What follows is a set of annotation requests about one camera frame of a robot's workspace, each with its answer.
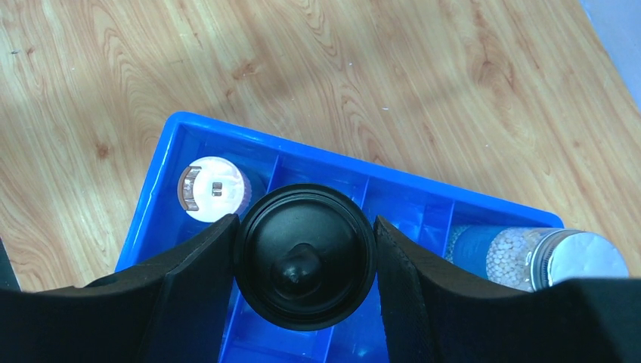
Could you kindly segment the pink lid spice jar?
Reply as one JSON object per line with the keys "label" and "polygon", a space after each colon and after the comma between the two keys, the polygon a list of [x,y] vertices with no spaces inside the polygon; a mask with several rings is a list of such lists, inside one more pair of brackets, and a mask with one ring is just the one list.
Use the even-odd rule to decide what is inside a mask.
{"label": "pink lid spice jar", "polygon": [[265,194],[265,183],[258,174],[223,157],[201,157],[191,162],[177,184],[182,209],[205,223],[227,214],[241,216]]}

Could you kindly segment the silver lid millet jar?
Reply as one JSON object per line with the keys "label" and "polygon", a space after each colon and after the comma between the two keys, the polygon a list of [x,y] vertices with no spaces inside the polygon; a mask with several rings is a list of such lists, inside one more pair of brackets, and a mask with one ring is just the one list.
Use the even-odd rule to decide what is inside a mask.
{"label": "silver lid millet jar", "polygon": [[567,228],[455,225],[444,257],[481,278],[528,292],[572,278],[629,276],[610,241]]}

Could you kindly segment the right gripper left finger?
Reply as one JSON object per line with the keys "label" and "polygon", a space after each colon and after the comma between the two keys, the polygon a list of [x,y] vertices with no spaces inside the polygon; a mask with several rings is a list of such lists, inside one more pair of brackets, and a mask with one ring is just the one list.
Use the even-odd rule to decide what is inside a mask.
{"label": "right gripper left finger", "polygon": [[1,291],[3,362],[216,362],[231,296],[228,215],[85,287]]}

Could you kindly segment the black lid jar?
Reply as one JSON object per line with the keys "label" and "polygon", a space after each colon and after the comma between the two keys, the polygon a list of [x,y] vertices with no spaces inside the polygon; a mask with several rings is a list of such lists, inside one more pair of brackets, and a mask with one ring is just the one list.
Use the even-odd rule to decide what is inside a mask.
{"label": "black lid jar", "polygon": [[240,224],[231,257],[249,306],[289,330],[322,330],[365,300],[376,274],[376,242],[349,196],[317,184],[278,188]]}

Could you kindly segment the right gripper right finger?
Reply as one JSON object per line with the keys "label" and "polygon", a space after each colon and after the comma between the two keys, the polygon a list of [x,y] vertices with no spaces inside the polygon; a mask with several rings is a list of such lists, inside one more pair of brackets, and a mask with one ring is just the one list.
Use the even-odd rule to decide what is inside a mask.
{"label": "right gripper right finger", "polygon": [[374,234],[392,362],[640,360],[637,279],[573,279],[527,293],[452,265],[383,217]]}

